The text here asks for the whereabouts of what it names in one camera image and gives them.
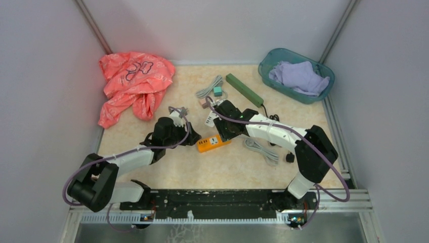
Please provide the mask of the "orange power strip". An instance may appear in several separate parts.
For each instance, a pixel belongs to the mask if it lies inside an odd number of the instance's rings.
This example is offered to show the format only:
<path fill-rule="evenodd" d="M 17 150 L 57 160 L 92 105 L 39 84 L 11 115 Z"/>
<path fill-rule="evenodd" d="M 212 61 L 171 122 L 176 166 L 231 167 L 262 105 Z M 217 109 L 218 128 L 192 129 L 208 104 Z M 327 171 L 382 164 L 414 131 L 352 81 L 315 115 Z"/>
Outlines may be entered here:
<path fill-rule="evenodd" d="M 231 141 L 223 141 L 220 137 L 220 135 L 214 135 L 211 137 L 207 137 L 204 139 L 200 139 L 197 141 L 196 146 L 197 146 L 197 150 L 200 153 L 204 153 L 204 152 L 208 152 L 210 150 L 214 150 L 220 147 L 223 147 L 225 145 L 230 144 Z"/>

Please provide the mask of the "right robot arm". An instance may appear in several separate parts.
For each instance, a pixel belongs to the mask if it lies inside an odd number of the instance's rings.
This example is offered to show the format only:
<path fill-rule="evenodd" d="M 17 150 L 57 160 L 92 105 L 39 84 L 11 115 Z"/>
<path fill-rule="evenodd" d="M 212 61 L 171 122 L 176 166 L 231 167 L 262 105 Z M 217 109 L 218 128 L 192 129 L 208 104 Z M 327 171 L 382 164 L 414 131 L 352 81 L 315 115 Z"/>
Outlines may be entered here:
<path fill-rule="evenodd" d="M 256 110 L 240 111 L 229 100 L 212 107 L 211 111 L 217 115 L 213 122 L 223 141 L 241 135 L 264 139 L 295 156 L 298 172 L 287 186 L 285 194 L 285 203 L 292 209 L 304 203 L 305 194 L 324 179 L 338 159 L 330 139 L 317 125 L 309 129 L 287 126 Z"/>

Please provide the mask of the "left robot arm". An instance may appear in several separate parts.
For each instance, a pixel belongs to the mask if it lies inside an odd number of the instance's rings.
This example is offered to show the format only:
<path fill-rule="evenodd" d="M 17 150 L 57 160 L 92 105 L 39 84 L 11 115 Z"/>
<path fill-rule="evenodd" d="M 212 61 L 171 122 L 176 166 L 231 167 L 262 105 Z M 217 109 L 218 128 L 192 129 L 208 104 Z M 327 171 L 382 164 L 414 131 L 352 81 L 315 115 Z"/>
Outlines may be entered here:
<path fill-rule="evenodd" d="M 167 149 L 193 146 L 201 138 L 185 119 L 161 117 L 153 132 L 136 148 L 110 157 L 96 153 L 87 155 L 80 168 L 66 181 L 63 199 L 71 206 L 85 206 L 93 212 L 123 202 L 133 203 L 144 210 L 152 202 L 152 196 L 148 193 L 150 188 L 136 180 L 118 182 L 117 178 L 158 162 Z"/>

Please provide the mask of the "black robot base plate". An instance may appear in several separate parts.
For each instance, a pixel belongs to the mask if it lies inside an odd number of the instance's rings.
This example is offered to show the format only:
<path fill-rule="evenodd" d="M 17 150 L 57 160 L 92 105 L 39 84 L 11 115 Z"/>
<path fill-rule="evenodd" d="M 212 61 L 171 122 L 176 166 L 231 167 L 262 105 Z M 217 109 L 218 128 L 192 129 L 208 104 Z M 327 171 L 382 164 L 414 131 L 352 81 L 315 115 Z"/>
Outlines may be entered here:
<path fill-rule="evenodd" d="M 198 220 L 241 220 L 274 219 L 282 211 L 313 210 L 316 203 L 314 192 L 296 199 L 284 190 L 274 189 L 153 189 L 138 202 L 122 202 L 119 208 L 154 212 L 156 219 L 185 219 L 193 215 Z"/>

